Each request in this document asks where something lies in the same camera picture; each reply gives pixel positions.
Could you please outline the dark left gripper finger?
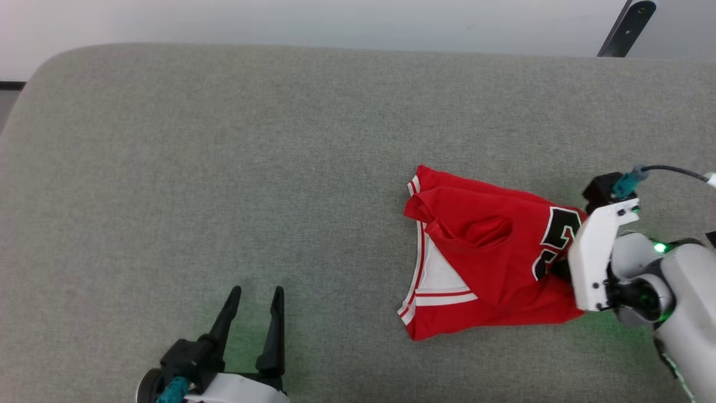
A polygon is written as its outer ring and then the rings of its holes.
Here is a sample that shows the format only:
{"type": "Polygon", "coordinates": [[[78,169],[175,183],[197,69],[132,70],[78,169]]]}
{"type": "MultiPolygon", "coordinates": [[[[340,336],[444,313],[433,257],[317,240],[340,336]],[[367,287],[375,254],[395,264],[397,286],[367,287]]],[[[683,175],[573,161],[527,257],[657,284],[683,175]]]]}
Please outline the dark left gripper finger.
{"type": "Polygon", "coordinates": [[[226,298],[226,301],[223,304],[223,308],[220,310],[209,332],[214,345],[215,354],[220,359],[223,359],[224,357],[230,327],[238,311],[241,293],[242,289],[240,286],[235,286],[231,289],[228,298],[226,298]]]}
{"type": "Polygon", "coordinates": [[[271,307],[271,323],[256,369],[264,377],[282,377],[285,373],[285,293],[276,286],[271,307]]]}

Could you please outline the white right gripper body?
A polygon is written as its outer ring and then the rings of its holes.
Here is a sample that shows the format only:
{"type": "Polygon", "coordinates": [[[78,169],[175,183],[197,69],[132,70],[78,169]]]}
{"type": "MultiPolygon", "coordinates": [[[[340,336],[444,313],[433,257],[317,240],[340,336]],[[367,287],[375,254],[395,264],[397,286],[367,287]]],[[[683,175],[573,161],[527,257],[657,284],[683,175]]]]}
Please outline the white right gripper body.
{"type": "Polygon", "coordinates": [[[571,283],[576,306],[583,311],[608,307],[605,281],[607,267],[619,228],[639,219],[638,198],[608,204],[593,210],[581,225],[568,252],[571,283]]]}

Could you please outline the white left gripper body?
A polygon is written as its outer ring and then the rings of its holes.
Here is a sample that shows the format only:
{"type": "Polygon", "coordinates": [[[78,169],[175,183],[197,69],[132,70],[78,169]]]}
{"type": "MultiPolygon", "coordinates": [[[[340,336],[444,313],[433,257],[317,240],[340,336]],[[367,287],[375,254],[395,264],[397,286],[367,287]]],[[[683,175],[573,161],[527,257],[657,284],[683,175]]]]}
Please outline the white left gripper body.
{"type": "Polygon", "coordinates": [[[212,383],[197,395],[185,396],[186,402],[289,402],[283,392],[265,383],[235,373],[218,373],[212,383]]]}

